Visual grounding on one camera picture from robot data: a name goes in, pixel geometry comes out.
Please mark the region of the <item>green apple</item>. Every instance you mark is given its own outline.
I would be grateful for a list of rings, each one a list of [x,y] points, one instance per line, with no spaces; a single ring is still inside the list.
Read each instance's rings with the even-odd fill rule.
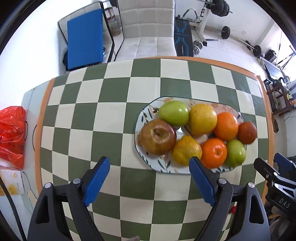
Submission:
[[[232,168],[242,165],[246,158],[246,149],[239,140],[227,142],[227,158],[224,164]]]
[[[159,108],[158,117],[170,125],[184,126],[189,121],[188,107],[183,102],[170,101]]]

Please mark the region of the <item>green white checkered tablecloth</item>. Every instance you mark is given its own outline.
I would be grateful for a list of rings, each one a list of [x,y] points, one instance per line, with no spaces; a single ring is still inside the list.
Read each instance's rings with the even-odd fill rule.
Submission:
[[[40,182],[68,184],[105,156],[89,211],[105,240],[193,240],[211,210],[191,177],[197,155],[231,184],[265,181],[270,115],[259,78],[228,63],[135,59],[49,82],[36,139]]]

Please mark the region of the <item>brownish red apple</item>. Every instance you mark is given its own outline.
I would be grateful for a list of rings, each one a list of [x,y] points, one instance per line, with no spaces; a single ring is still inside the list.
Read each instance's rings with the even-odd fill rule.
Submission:
[[[140,131],[140,142],[144,149],[155,156],[167,154],[177,141],[175,129],[162,119],[145,124]]]

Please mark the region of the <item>orange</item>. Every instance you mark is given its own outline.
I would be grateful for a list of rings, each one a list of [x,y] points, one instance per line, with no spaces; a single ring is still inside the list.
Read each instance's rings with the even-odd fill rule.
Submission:
[[[213,130],[215,136],[223,141],[231,141],[236,138],[239,129],[237,118],[228,112],[217,115],[217,125]]]
[[[218,138],[210,138],[202,145],[201,162],[208,169],[222,166],[227,158],[226,144]]]

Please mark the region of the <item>white folding side table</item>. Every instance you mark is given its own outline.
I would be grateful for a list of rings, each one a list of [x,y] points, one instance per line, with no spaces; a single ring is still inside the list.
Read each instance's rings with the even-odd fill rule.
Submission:
[[[22,179],[25,193],[22,194],[24,206],[33,212],[43,185],[53,182],[52,171],[41,167],[42,154],[50,154],[46,147],[52,147],[53,128],[45,128],[49,140],[42,137],[45,110],[53,88],[54,80],[47,81],[25,93],[22,107],[26,111],[25,155]]]

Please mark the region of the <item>dark red round fruit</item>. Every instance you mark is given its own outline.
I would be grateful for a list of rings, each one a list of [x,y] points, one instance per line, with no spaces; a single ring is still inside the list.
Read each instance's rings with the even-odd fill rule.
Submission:
[[[250,121],[243,122],[239,125],[237,139],[245,145],[252,144],[257,138],[257,128]]]

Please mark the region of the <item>red plastic bag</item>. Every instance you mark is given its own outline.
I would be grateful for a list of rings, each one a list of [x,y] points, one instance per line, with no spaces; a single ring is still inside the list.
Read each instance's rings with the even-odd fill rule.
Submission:
[[[26,111],[22,106],[1,110],[1,158],[17,169],[24,166]]]

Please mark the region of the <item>barbell on floor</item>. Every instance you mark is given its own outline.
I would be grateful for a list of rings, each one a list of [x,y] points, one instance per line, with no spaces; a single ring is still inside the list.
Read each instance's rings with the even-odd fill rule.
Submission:
[[[260,57],[264,57],[264,53],[262,51],[262,48],[260,47],[260,45],[251,45],[248,41],[244,41],[242,39],[240,39],[239,37],[236,37],[234,35],[231,34],[231,30],[228,26],[224,26],[221,30],[221,37],[222,39],[226,40],[229,37],[233,37],[234,39],[242,42],[243,44],[245,44],[249,49],[252,49],[253,55],[256,58],[260,58]]]

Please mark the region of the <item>dark wooden chair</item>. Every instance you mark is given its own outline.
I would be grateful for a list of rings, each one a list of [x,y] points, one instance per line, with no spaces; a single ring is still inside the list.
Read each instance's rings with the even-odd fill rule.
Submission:
[[[284,83],[278,80],[264,80],[273,115],[282,116],[295,110],[295,81]]]

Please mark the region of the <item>black speaker box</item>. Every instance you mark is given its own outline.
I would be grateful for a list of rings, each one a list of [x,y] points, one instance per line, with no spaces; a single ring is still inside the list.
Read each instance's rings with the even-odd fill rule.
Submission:
[[[277,58],[276,52],[274,50],[272,50],[272,49],[269,49],[266,52],[264,58],[265,58],[265,60],[267,60],[270,63],[272,63]]]

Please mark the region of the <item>black tripod stand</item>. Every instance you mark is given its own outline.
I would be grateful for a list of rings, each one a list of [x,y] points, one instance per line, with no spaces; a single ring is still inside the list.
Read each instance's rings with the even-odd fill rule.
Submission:
[[[289,44],[289,47],[287,47],[287,45],[283,47],[280,46],[278,50],[278,59],[275,65],[283,70],[293,58],[295,58],[295,49],[291,44]]]

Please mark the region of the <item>white weight bench rack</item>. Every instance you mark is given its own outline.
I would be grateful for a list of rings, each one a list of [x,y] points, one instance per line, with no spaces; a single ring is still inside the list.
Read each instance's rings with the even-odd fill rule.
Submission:
[[[194,8],[189,8],[183,13],[182,19],[189,21],[190,26],[194,28],[200,42],[203,44],[203,46],[207,46],[208,41],[205,39],[203,32],[206,27],[211,5],[214,5],[214,1],[201,1],[201,2],[203,2],[204,4],[199,12],[197,12]],[[192,11],[195,14],[194,19],[186,18],[187,13],[190,11]]]

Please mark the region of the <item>black blue sit-up bench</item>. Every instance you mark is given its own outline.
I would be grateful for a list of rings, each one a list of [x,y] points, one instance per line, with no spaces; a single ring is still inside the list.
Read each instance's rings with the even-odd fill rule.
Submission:
[[[188,20],[175,18],[174,44],[177,56],[194,56],[191,26]]]

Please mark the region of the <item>yellow citrus fruit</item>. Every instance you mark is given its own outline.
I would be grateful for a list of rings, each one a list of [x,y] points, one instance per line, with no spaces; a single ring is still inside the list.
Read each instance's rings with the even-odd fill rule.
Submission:
[[[190,133],[194,137],[210,134],[217,125],[217,113],[208,104],[199,103],[189,111]]]
[[[183,136],[177,140],[171,151],[171,159],[182,166],[188,166],[192,157],[201,159],[202,155],[200,144],[191,136]]]

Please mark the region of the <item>white padded chair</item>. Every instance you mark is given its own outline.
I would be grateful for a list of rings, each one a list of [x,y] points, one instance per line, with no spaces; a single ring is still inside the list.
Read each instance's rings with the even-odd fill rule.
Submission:
[[[176,56],[174,0],[117,1],[123,42],[116,61]]]

